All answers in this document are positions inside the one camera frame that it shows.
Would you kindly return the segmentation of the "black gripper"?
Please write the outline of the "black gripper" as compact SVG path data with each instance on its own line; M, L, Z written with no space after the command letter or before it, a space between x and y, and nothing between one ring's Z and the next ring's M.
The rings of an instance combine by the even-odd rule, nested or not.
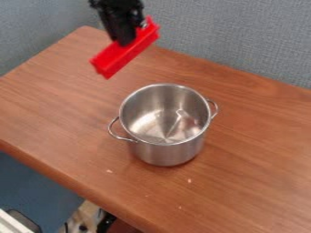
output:
M114 41L127 46L136 38L136 28L146 26L142 0L88 0L98 11Z

